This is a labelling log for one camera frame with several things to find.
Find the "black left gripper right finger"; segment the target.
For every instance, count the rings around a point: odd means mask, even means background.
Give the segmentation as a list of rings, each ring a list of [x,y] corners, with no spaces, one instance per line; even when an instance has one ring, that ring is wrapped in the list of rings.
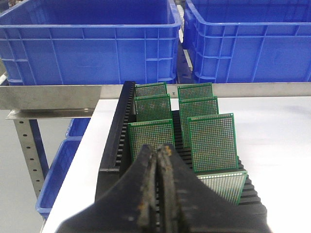
[[[166,233],[265,233],[267,223],[203,184],[171,144],[156,149],[162,230]]]

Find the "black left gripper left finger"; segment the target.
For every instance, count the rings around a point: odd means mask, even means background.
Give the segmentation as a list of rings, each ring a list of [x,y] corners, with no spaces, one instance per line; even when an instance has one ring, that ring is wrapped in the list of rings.
[[[63,221],[59,233],[155,233],[156,153],[142,146],[127,172],[93,205]]]

